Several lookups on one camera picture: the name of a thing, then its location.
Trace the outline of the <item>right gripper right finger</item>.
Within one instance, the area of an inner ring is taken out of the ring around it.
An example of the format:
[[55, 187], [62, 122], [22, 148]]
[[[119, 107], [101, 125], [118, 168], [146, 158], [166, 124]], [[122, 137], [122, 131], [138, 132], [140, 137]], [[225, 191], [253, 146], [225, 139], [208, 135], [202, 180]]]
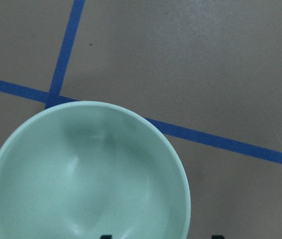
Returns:
[[224, 239], [223, 235], [212, 235], [211, 239]]

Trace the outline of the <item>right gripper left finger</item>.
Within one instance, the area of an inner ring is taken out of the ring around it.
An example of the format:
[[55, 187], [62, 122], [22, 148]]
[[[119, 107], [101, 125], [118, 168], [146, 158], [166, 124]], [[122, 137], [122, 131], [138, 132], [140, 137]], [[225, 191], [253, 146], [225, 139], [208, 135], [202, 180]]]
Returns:
[[112, 239], [112, 235], [102, 235], [100, 239]]

